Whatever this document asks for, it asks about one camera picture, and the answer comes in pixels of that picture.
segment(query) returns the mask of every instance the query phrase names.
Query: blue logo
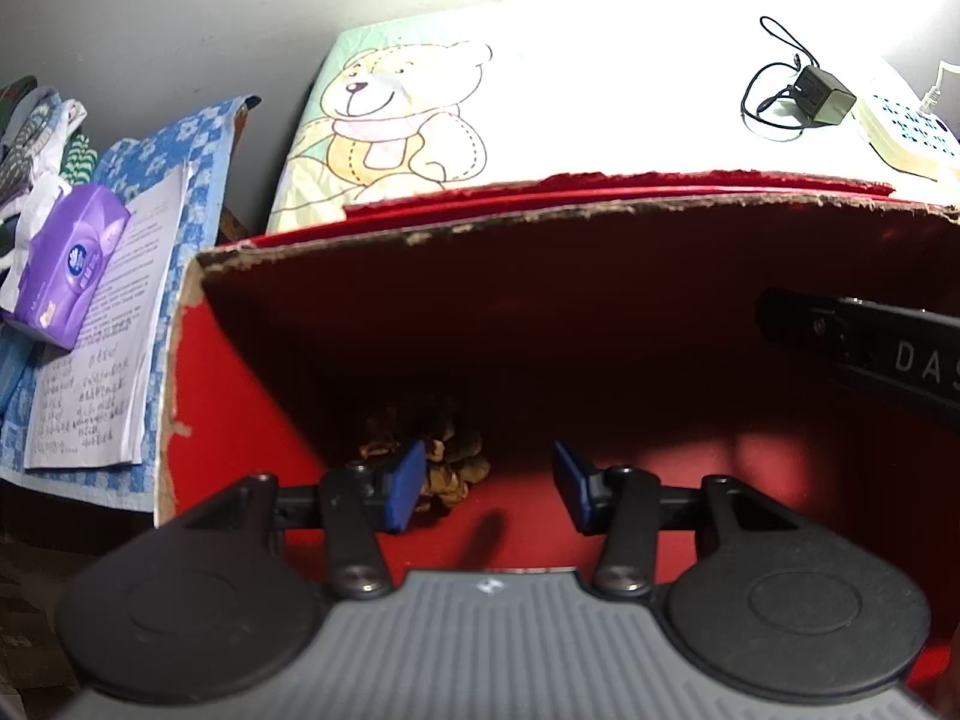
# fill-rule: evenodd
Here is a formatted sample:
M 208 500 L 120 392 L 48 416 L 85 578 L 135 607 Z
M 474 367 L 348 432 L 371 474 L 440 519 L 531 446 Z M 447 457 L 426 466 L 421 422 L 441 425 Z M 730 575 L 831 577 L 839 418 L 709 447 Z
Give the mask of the blue logo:
M 83 272 L 83 263 L 86 262 L 86 249 L 80 244 L 75 244 L 70 253 L 66 255 L 66 269 L 70 274 L 79 276 Z

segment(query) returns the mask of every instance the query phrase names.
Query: white cable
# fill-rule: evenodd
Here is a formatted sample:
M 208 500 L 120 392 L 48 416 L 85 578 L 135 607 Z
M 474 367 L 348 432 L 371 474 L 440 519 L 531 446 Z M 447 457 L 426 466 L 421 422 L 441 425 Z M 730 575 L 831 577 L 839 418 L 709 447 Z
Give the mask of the white cable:
M 957 73 L 960 76 L 960 65 L 952 65 L 949 62 L 944 62 L 940 60 L 940 67 L 937 70 L 937 82 L 930 87 L 930 91 L 923 95 L 923 99 L 920 101 L 920 113 L 929 113 L 933 110 L 933 106 L 937 104 L 937 100 L 940 99 L 940 84 L 944 82 L 944 71 L 948 73 Z

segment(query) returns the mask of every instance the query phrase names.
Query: power strip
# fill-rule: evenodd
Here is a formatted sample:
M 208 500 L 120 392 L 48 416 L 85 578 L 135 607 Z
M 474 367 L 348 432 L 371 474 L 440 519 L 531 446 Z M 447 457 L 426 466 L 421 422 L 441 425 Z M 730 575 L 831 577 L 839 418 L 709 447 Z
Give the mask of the power strip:
M 937 117 L 882 95 L 858 97 L 853 117 L 891 167 L 939 180 L 947 167 L 960 178 L 960 143 Z

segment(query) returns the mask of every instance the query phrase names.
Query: black circular cover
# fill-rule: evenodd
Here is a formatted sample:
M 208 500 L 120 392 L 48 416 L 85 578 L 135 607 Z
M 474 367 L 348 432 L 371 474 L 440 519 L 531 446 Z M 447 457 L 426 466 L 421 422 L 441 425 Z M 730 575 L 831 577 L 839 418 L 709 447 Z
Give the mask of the black circular cover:
M 894 680 L 929 627 L 913 581 L 812 525 L 721 543 L 675 582 L 667 616 L 721 678 L 811 701 Z
M 311 640 L 317 616 L 308 582 L 265 550 L 231 533 L 161 529 L 75 579 L 56 628 L 102 690 L 176 704 L 275 673 Z

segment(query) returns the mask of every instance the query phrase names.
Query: paper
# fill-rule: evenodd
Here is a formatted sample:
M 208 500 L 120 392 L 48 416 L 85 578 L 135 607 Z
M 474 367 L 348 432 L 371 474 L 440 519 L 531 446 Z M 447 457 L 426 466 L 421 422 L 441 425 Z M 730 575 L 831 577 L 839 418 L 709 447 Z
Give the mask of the paper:
M 77 345 L 48 346 L 37 372 L 26 469 L 140 463 L 150 351 L 184 208 L 183 165 L 128 204 L 127 229 L 90 303 Z

